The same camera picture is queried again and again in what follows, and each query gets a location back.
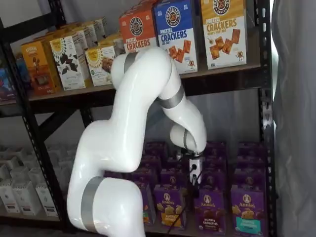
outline orange cracker box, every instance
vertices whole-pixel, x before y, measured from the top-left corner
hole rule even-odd
[[[53,54],[46,37],[23,44],[21,52],[36,95],[52,94],[61,90]]]
[[[119,18],[125,51],[135,52],[149,46],[157,46],[154,16],[154,2],[138,4]]]
[[[244,0],[200,0],[208,69],[246,64]]]

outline blue cracker box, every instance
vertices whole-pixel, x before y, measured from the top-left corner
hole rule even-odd
[[[191,0],[162,0],[154,8],[160,48],[174,59],[179,74],[198,71]]]
[[[14,98],[14,93],[9,84],[9,79],[5,72],[5,69],[0,68],[0,101],[10,100]]]

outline cracker image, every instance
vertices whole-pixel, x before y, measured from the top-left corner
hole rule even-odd
[[[177,57],[177,49],[175,46],[169,48],[169,55],[172,59],[175,59]]]
[[[178,49],[178,53],[177,53],[176,60],[177,60],[179,63],[182,63],[183,57],[184,57],[184,51],[183,51],[182,49]]]
[[[233,29],[232,43],[239,43],[239,37],[240,37],[240,30]]]
[[[211,47],[209,48],[209,50],[211,51],[211,55],[212,55],[212,58],[213,58],[213,59],[219,58],[219,50],[220,50],[220,49],[218,48],[217,45],[211,46]]]
[[[185,39],[183,43],[183,51],[185,53],[190,53],[190,50],[191,50],[191,41]]]
[[[223,52],[226,54],[230,54],[231,49],[232,49],[232,45],[233,45],[232,41],[229,39],[226,39],[225,44],[223,46]]]
[[[223,38],[220,36],[217,39],[215,39],[215,43],[218,46],[219,50],[221,50],[224,46]]]

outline pretzel crackers box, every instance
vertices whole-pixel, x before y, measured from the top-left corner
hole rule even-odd
[[[159,45],[174,59],[179,74],[198,71],[191,0],[163,0],[155,9]]]
[[[153,2],[138,4],[119,18],[126,53],[157,46]]]
[[[246,64],[244,0],[201,0],[208,69]]]

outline brand logo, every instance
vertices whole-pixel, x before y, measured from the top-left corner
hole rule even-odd
[[[211,196],[210,196],[210,195],[205,195],[205,196],[204,196],[204,201],[205,201],[206,203],[211,203],[211,201],[212,201]]]
[[[166,12],[167,24],[171,27],[176,27],[181,20],[181,14],[178,8],[171,6]]]
[[[170,195],[169,195],[169,194],[164,194],[164,195],[163,195],[163,198],[164,198],[166,201],[170,201]]]
[[[214,0],[214,11],[218,15],[225,15],[231,5],[230,0]]]
[[[143,32],[144,25],[139,17],[133,17],[129,23],[130,31],[135,36],[140,36]]]
[[[248,194],[245,194],[243,197],[242,197],[242,200],[244,203],[251,203],[251,197],[248,195]]]

